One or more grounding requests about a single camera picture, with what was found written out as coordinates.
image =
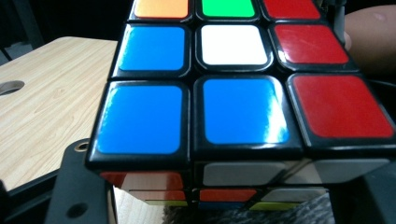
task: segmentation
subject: rubik's cube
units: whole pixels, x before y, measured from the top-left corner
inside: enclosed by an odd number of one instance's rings
[[[86,165],[149,204],[273,210],[395,156],[311,0],[135,0]]]

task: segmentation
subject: wood grain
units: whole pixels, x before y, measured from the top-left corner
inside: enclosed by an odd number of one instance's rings
[[[89,138],[117,46],[63,37],[0,66],[0,83],[21,80],[0,96],[0,178],[14,189],[60,167],[71,143]],[[163,208],[116,190],[120,223],[161,223]]]

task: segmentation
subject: wooden table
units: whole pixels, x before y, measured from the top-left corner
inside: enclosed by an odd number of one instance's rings
[[[117,42],[63,37],[0,66],[0,178],[8,190],[60,167],[71,143],[89,138]],[[120,223],[161,223],[163,207],[116,189]]]

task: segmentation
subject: table surface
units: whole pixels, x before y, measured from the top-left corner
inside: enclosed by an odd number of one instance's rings
[[[63,37],[0,66],[0,85],[24,82],[0,95],[0,178],[8,190],[58,169],[67,146],[91,136],[116,46]],[[162,222],[162,206],[115,193],[119,223]]]

